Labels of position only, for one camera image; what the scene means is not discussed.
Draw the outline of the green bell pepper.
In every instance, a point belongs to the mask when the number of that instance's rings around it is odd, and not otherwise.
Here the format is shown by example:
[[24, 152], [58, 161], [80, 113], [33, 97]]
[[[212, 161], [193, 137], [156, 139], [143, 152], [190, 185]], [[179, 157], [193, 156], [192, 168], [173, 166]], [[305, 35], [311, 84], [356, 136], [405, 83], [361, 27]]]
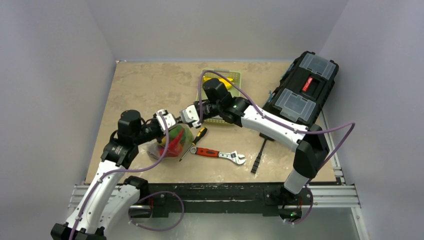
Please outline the green bell pepper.
[[178, 140], [178, 143], [185, 144], [191, 142], [193, 138], [192, 132], [185, 125], [177, 125], [169, 132], [169, 138], [173, 142]]

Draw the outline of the red chili pepper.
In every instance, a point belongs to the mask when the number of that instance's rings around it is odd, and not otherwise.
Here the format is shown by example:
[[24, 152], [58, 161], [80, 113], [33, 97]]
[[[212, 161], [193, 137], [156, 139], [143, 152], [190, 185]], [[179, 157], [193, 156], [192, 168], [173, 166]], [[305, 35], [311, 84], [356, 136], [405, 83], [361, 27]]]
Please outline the red chili pepper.
[[171, 141], [169, 138], [168, 149], [166, 152], [167, 158], [178, 157], [183, 152], [183, 144], [178, 143], [178, 140]]

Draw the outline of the clear dotted zip top bag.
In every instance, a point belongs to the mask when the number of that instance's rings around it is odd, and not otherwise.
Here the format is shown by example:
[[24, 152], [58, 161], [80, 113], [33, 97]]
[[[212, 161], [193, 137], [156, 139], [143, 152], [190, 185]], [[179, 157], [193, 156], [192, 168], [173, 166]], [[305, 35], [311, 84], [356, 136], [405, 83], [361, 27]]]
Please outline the clear dotted zip top bag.
[[[152, 143], [147, 148], [147, 154], [152, 160], [158, 160], [166, 146], [166, 136], [160, 142]], [[188, 126], [178, 124], [169, 131], [168, 149], [164, 158], [180, 158], [194, 140]]]

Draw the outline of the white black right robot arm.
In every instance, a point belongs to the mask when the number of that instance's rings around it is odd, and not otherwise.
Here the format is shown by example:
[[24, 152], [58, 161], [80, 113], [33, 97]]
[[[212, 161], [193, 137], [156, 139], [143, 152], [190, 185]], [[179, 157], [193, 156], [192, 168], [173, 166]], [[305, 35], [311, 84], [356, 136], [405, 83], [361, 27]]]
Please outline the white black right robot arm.
[[294, 152], [293, 169], [286, 178], [280, 196], [288, 204], [300, 198], [302, 188], [314, 179], [324, 165], [329, 146], [322, 128], [296, 124], [273, 115], [248, 97], [235, 97], [218, 79], [203, 84], [206, 100], [197, 100], [182, 110], [191, 127], [199, 127], [204, 120], [220, 116], [225, 122], [255, 130]]

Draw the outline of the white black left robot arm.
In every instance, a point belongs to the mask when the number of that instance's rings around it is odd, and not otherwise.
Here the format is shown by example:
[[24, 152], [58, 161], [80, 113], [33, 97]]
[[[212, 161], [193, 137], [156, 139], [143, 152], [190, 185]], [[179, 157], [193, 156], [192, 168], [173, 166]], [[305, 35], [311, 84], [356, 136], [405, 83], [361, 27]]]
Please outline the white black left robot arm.
[[149, 199], [148, 182], [131, 176], [116, 196], [117, 184], [139, 153], [139, 146], [159, 137], [170, 139], [176, 118], [166, 109], [144, 121], [137, 110], [120, 115], [117, 130], [104, 147], [95, 177], [77, 207], [65, 223], [56, 223], [50, 235], [54, 240], [105, 240], [109, 231], [131, 204], [142, 205]]

